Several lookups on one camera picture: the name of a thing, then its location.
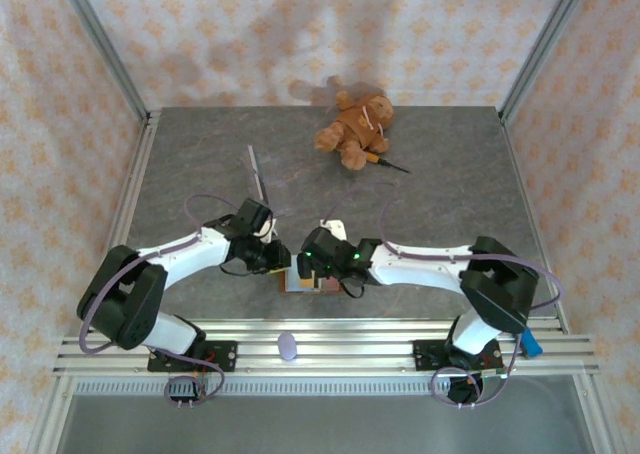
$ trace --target mounting plate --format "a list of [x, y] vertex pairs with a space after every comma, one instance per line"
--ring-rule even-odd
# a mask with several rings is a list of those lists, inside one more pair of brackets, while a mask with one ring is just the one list
[[[203, 341], [199, 351], [202, 355], [197, 356], [202, 360], [213, 356], [211, 362], [216, 364], [224, 372], [234, 372], [236, 370], [236, 359], [238, 357], [238, 343], [236, 341]], [[195, 365], [190, 362], [178, 361], [177, 359], [149, 356], [147, 370], [149, 372], [212, 372], [210, 367]]]
[[[413, 358], [416, 371], [435, 371], [452, 365], [445, 352], [445, 340], [416, 340], [413, 341]], [[486, 371], [504, 369], [500, 344], [495, 339], [486, 346], [480, 354], [470, 359], [470, 371]]]

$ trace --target screwdriver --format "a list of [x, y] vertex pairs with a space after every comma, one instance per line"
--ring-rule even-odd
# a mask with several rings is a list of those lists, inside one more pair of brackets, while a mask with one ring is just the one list
[[401, 167], [395, 166], [395, 165], [391, 164], [389, 161], [385, 161], [380, 156], [376, 156], [375, 154], [373, 154], [371, 152], [367, 152], [367, 161], [372, 163], [372, 164], [379, 164], [379, 165], [385, 166], [385, 167], [393, 167], [394, 169], [398, 169], [399, 171], [406, 172], [407, 174], [411, 174], [411, 172], [407, 171], [406, 169], [403, 169]]

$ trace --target patterned wallpaper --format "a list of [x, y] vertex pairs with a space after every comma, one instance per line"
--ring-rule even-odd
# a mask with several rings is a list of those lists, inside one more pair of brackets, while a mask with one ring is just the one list
[[510, 127], [573, 329], [640, 452], [640, 0], [584, 0]]
[[0, 452], [24, 452], [137, 122], [66, 0], [0, 0]]
[[148, 109], [502, 104], [557, 0], [91, 0]]

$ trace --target brown teddy bear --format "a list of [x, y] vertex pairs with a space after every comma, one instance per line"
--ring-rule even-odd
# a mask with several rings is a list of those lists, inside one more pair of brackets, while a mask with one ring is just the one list
[[393, 106], [380, 94], [355, 102], [347, 91], [336, 94], [336, 104], [340, 115], [316, 134], [314, 146], [323, 152], [337, 150], [347, 169], [360, 170], [367, 163], [365, 150], [381, 154], [389, 149], [384, 130], [393, 120]]

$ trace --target gray countertop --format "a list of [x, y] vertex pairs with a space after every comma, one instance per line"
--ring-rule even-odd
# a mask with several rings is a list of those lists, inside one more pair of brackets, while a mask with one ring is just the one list
[[[398, 200], [385, 221], [390, 240], [452, 247], [486, 235], [522, 257], [541, 260], [494, 108], [397, 107], [385, 157], [410, 169], [410, 175], [375, 165], [349, 172], [338, 154], [314, 151], [315, 132], [334, 116], [324, 107], [163, 109], [128, 244], [149, 247], [192, 232], [181, 210], [191, 194], [216, 194], [236, 205], [257, 198], [247, 151], [252, 144], [279, 216], [277, 230], [292, 253], [341, 200], [334, 218], [344, 221], [352, 242], [379, 237], [377, 217], [392, 192], [374, 183], [398, 181]], [[345, 199], [356, 183], [363, 189]], [[230, 211], [202, 200], [193, 212], [208, 221]], [[541, 282], [536, 300], [549, 296]], [[174, 285], [162, 304], [165, 312], [191, 319], [450, 318], [467, 308], [462, 296], [416, 286], [369, 287], [359, 300], [344, 294], [285, 294], [274, 275], [235, 278], [216, 268]]]

